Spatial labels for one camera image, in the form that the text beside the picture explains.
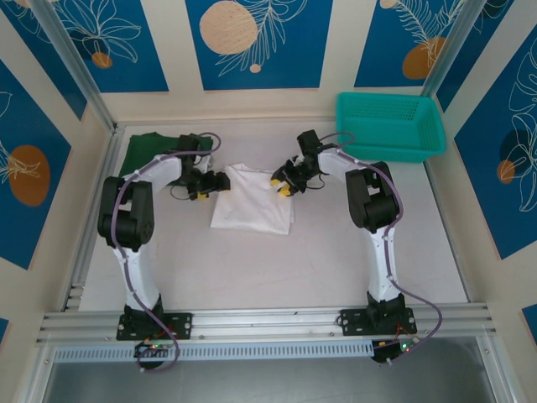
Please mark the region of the white t-shirt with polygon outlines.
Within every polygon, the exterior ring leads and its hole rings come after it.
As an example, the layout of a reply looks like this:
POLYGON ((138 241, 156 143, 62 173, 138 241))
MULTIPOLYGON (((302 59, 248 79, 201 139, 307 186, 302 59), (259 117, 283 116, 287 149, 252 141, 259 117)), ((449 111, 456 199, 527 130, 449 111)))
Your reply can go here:
POLYGON ((231 189, 218 194, 212 228, 289 234, 294 221, 293 200, 278 194, 271 185, 270 172, 237 163, 226 166, 225 173, 231 189))

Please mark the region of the green folded t-shirt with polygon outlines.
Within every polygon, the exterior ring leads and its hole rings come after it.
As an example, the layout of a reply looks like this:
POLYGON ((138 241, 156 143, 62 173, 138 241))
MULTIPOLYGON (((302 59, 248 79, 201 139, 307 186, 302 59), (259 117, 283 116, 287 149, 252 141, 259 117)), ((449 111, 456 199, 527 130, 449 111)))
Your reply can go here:
POLYGON ((136 169, 149 163, 155 155, 178 151, 181 143, 180 138, 184 138, 184 135, 169 137, 156 132, 133 135, 128 142, 119 175, 132 174, 136 169))

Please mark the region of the teal plastic basket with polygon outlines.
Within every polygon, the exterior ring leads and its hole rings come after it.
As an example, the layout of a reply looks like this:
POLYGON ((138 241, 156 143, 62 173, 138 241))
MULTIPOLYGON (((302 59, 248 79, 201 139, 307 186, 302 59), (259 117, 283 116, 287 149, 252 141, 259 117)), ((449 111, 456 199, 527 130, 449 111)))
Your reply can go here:
POLYGON ((446 150, 441 116, 429 97, 342 92, 336 131, 344 152, 359 160, 422 163, 446 150))

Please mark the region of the aluminium table side rail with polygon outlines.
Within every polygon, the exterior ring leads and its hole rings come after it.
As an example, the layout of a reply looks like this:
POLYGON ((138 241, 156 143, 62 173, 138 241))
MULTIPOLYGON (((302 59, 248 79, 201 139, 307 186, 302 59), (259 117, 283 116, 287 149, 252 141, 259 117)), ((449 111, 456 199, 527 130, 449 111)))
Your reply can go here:
POLYGON ((60 293, 60 301, 57 306, 58 311, 65 311, 69 308, 68 301, 73 289, 83 289, 85 286, 97 238, 96 228, 102 193, 102 183, 115 169, 119 149, 121 148, 122 137, 123 131, 116 130, 112 133, 111 138, 107 142, 102 162, 99 164, 99 170, 97 171, 96 183, 91 193, 89 210, 81 228, 81 237, 76 245, 74 261, 70 264, 67 282, 60 293))
POLYGON ((456 248, 454 238, 451 235, 451 228, 450 228, 449 219, 448 219, 448 216, 446 214, 446 209, 445 209, 444 203, 441 200, 441 194, 439 193, 439 190, 438 190, 437 185, 435 183, 435 178, 433 176, 432 169, 430 168, 430 164, 428 162, 424 162, 423 166, 425 168, 425 173, 427 175, 427 179, 428 179, 428 182, 430 184, 430 189, 431 189, 431 191, 433 193, 433 197, 435 199, 436 208, 437 208, 437 210, 438 210, 438 212, 440 214, 442 227, 443 227, 444 233, 446 235, 446 239, 447 239, 450 251, 451 251, 451 257, 452 257, 452 259, 454 261, 454 264, 456 266, 456 270, 457 270, 457 273, 458 273, 459 280, 461 282, 462 289, 464 290, 464 294, 465 294, 465 297, 466 297, 467 301, 472 302, 472 295, 471 295, 471 292, 468 289, 467 279, 465 278, 465 275, 464 275, 463 270, 462 270, 461 258, 460 258, 460 255, 458 253, 458 250, 456 248))

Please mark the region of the blue floral wall panel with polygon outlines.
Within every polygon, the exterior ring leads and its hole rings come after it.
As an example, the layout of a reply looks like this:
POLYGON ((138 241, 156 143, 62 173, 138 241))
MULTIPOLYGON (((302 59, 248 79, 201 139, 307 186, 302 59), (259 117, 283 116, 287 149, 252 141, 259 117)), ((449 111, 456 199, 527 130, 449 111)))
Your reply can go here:
POLYGON ((537 240, 537 26, 455 137, 498 254, 537 240))
POLYGON ((81 120, 87 100, 29 7, 28 0, 0 0, 0 9, 55 84, 72 112, 81 120))
POLYGON ((141 0, 58 0, 53 8, 100 92, 169 90, 141 0))
POLYGON ((205 91, 315 89, 333 0, 185 0, 205 91))
POLYGON ((420 86, 466 0, 377 0, 354 86, 420 86))
POLYGON ((513 2, 514 0, 486 0, 483 4, 482 11, 436 92, 443 112, 450 106, 513 2))
POLYGON ((30 267, 70 150, 0 61, 0 258, 30 267))

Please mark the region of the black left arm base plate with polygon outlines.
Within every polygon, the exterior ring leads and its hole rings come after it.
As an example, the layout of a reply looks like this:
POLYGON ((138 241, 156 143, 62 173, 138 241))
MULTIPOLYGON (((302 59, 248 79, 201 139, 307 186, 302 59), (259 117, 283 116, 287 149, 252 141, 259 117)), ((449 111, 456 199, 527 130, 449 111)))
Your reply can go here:
POLYGON ((165 313, 160 321, 165 331, 146 312, 124 313, 119 318, 116 339, 118 341, 170 340, 169 332, 178 340, 189 340, 193 315, 191 313, 165 313))

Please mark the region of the long aluminium mounting rail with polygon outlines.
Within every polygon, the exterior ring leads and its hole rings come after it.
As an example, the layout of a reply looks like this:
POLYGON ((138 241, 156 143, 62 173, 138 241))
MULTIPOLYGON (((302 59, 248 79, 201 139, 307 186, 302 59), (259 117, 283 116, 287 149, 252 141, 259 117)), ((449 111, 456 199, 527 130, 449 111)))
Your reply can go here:
MULTIPOLYGON (((194 310, 190 326, 193 343, 290 342, 343 339, 351 321, 340 307, 252 310, 194 310)), ((483 336, 496 333, 484 303, 442 304, 437 337, 483 336)), ((47 312, 38 345, 106 344, 116 341, 120 311, 47 312)))

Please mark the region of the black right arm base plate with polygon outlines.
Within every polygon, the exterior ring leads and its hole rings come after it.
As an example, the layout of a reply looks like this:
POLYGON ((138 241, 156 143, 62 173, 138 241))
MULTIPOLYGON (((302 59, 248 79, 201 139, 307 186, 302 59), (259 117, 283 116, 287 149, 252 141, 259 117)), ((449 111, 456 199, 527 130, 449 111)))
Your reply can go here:
POLYGON ((346 309, 340 311, 340 320, 344 336, 395 336, 398 332, 418 331, 410 308, 382 317, 374 317, 366 309, 346 309))

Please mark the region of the aluminium frame post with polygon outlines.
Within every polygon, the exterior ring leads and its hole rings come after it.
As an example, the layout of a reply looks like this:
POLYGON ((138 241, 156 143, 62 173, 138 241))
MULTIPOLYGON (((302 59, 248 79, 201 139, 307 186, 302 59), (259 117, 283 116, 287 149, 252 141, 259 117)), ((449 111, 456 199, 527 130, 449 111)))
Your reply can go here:
POLYGON ((466 0, 462 4, 461 12, 432 66, 430 74, 425 79, 420 93, 422 97, 432 98, 437 93, 486 1, 466 0))
POLYGON ((48 0, 28 0, 28 2, 41 28, 54 46, 56 53, 62 59, 63 64, 83 96, 92 106, 97 118, 110 133, 114 133, 117 128, 117 122, 103 101, 85 62, 82 60, 52 5, 48 0))

